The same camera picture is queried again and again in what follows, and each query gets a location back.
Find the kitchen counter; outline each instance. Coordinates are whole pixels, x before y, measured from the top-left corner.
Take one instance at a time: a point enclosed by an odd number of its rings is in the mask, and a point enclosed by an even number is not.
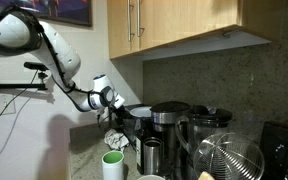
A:
[[[96,124],[70,130],[70,174],[72,180],[101,180],[102,156],[110,151],[104,143],[105,133]],[[129,146],[124,150],[124,173],[127,180],[141,175],[136,169],[136,152]]]

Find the robotic arm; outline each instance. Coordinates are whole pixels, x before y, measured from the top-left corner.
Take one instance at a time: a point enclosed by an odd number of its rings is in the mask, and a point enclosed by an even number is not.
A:
[[[50,70],[55,83],[79,111],[101,113],[105,107],[118,109],[123,105],[125,100],[106,75],[93,79],[91,91],[77,87],[72,77],[80,68],[80,57],[49,24],[15,5],[0,8],[0,57],[24,53],[32,54]]]

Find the wire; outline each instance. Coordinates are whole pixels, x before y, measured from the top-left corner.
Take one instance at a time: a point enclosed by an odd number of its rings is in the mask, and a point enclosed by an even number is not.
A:
[[[31,84],[34,82],[34,79],[35,79],[35,77],[36,77],[37,72],[38,72],[38,70],[36,70],[36,72],[35,72],[35,74],[34,74],[34,76],[33,76],[33,79],[32,79],[32,81],[31,81]],[[2,110],[2,112],[0,113],[0,117],[3,115],[3,112],[6,110],[6,108],[8,107],[8,105],[10,105],[11,102],[12,102],[14,99],[16,99],[19,95],[21,95],[22,93],[24,93],[26,90],[27,90],[27,88],[25,88],[23,91],[21,91],[20,93],[18,93],[15,97],[13,97],[13,99],[11,99],[11,100],[6,104],[6,106],[4,107],[4,109]]]

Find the electrical outlet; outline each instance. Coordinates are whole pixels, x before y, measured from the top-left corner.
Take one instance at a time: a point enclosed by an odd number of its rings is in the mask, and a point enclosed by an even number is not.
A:
[[[12,94],[0,94],[0,112],[6,107],[6,105],[14,98]],[[15,114],[14,100],[10,102],[3,114]]]

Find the backsplash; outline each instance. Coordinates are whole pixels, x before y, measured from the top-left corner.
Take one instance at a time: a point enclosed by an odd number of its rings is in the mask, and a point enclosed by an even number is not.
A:
[[[263,122],[288,123],[288,8],[281,41],[144,62],[144,103],[229,110],[232,131],[259,142]]]

